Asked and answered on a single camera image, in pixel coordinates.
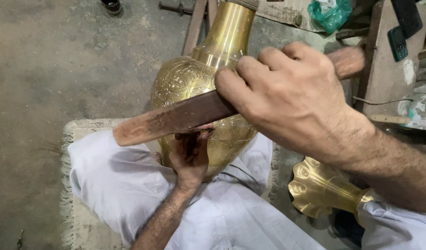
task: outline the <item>shoe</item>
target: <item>shoe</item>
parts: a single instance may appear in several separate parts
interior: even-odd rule
[[[111,15],[118,15],[122,11],[122,6],[119,0],[101,0],[106,11]]]

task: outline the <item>hand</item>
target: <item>hand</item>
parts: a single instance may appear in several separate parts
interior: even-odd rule
[[[255,128],[281,146],[338,164],[357,156],[362,134],[373,133],[365,116],[344,101],[332,62],[295,42],[265,48],[258,60],[244,56],[234,74],[216,73],[217,91]]]
[[[214,128],[213,123],[198,129]],[[171,142],[170,160],[177,172],[177,185],[197,189],[208,168],[207,142],[212,132],[176,134]]]

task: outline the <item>metal rod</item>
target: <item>metal rod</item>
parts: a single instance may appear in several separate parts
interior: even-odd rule
[[[184,8],[183,5],[180,3],[178,6],[169,5],[169,4],[163,4],[162,1],[159,1],[159,9],[169,10],[178,12],[180,16],[183,16],[184,14],[192,16],[193,15],[193,9]]]

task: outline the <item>brass surface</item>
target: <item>brass surface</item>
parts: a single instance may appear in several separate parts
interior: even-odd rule
[[[373,200],[373,190],[361,190],[347,181],[338,171],[306,156],[293,166],[294,178],[288,190],[294,197],[293,205],[312,218],[331,214],[332,208],[354,213],[358,220],[357,205]]]
[[[214,90],[214,74],[224,65],[233,71],[239,58],[247,55],[254,12],[235,3],[221,2],[205,42],[195,47],[192,58],[180,56],[162,65],[151,91],[151,105],[158,109]],[[216,130],[208,141],[210,164],[204,181],[220,173],[255,136],[256,130],[236,115],[214,123]],[[173,135],[159,140],[165,166]]]

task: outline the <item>foot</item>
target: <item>foot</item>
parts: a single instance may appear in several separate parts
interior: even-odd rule
[[[160,165],[163,165],[162,157],[160,156],[160,153],[158,151],[153,153],[153,158],[156,160],[157,163],[159,163]]]

